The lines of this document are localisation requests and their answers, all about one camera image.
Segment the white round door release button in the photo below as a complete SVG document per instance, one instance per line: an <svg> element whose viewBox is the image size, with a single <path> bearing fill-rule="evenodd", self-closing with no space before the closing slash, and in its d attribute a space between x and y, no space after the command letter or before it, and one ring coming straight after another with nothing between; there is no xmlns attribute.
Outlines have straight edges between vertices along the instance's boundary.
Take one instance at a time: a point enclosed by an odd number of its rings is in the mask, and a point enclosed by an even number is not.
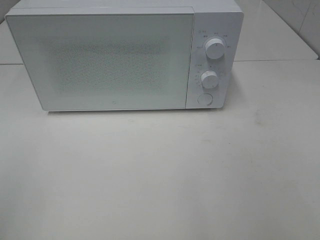
<svg viewBox="0 0 320 240"><path fill-rule="evenodd" d="M209 93L204 93L204 94L201 94L197 101L200 105L203 105L203 106L210 106L213 102L213 96Z"/></svg>

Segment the white microwave door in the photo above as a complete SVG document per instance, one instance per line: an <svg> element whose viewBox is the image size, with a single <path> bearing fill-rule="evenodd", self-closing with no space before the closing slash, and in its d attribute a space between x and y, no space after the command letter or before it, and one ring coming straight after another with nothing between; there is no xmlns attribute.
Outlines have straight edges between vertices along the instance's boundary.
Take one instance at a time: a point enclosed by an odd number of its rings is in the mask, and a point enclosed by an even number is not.
<svg viewBox="0 0 320 240"><path fill-rule="evenodd" d="M183 109L192 14L20 15L7 23L46 111Z"/></svg>

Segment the white microwave oven body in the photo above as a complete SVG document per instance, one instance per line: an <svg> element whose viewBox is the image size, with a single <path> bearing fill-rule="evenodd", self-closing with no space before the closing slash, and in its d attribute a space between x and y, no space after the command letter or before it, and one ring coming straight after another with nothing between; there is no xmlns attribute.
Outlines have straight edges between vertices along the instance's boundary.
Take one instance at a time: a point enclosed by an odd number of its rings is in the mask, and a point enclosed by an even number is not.
<svg viewBox="0 0 320 240"><path fill-rule="evenodd" d="M9 16L178 14L193 15L193 27L185 107L171 109L222 108L227 95L244 19L244 13L233 0L21 0L8 11L5 20L7 22ZM212 38L220 38L224 41L224 55L219 59L210 59L206 55L205 44ZM206 71L217 73L219 77L217 87L203 88L201 75ZM213 96L211 105L205 106L198 103L198 97L202 94ZM100 111L171 109L111 109Z"/></svg>

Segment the white microwave knob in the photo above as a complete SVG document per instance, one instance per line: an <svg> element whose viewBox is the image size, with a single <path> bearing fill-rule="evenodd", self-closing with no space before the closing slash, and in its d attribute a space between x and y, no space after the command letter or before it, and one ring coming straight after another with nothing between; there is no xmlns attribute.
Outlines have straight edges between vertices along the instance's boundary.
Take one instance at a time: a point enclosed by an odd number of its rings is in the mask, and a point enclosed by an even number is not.
<svg viewBox="0 0 320 240"><path fill-rule="evenodd" d="M218 37L209 39L205 43L204 48L206 56L212 60L219 59L225 54L225 43Z"/></svg>
<svg viewBox="0 0 320 240"><path fill-rule="evenodd" d="M219 76L213 70L205 71L200 76L202 87L205 89L213 89L219 85Z"/></svg>

